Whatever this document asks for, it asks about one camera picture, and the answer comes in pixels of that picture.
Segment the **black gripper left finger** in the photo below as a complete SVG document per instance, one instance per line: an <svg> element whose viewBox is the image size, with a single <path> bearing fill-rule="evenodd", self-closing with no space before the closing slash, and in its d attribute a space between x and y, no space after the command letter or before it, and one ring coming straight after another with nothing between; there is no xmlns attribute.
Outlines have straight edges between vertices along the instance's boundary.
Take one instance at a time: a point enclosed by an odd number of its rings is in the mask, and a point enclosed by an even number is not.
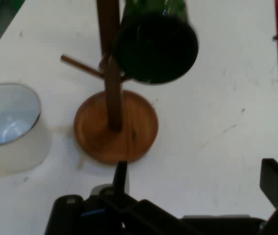
<svg viewBox="0 0 278 235"><path fill-rule="evenodd" d="M154 203L137 201L125 193L127 162L117 164L112 186L100 191L100 199L109 211L134 235L176 235L179 220Z"/></svg>

